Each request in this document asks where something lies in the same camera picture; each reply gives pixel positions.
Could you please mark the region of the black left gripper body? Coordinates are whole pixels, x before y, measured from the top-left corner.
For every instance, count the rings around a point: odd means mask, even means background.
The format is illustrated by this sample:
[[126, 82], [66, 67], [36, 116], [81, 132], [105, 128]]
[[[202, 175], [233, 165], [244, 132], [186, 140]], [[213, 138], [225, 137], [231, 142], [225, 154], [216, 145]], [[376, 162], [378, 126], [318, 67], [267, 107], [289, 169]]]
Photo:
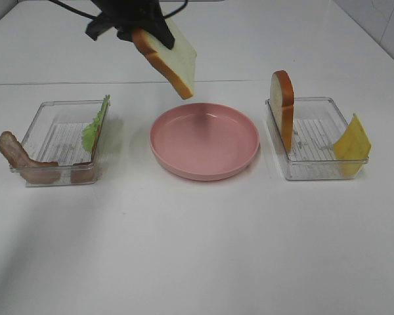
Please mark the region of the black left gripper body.
[[131, 41], [132, 31], [143, 29], [150, 33], [149, 12], [151, 6], [159, 6], [159, 1], [96, 1], [92, 3], [104, 13], [116, 19], [113, 28], [118, 30], [122, 40]]

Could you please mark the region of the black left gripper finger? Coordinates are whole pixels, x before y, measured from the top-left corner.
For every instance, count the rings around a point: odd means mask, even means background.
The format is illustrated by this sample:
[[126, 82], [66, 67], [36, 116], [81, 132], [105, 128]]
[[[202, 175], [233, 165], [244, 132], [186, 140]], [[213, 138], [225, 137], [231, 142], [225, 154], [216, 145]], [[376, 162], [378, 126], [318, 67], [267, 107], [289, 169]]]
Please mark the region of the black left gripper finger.
[[149, 12], [150, 33], [154, 35], [166, 48], [171, 50], [175, 44], [172, 35], [162, 13], [160, 6], [151, 6]]
[[116, 24], [116, 19], [104, 13], [100, 13], [90, 23], [88, 23], [85, 33], [96, 41], [100, 35], [113, 28]]

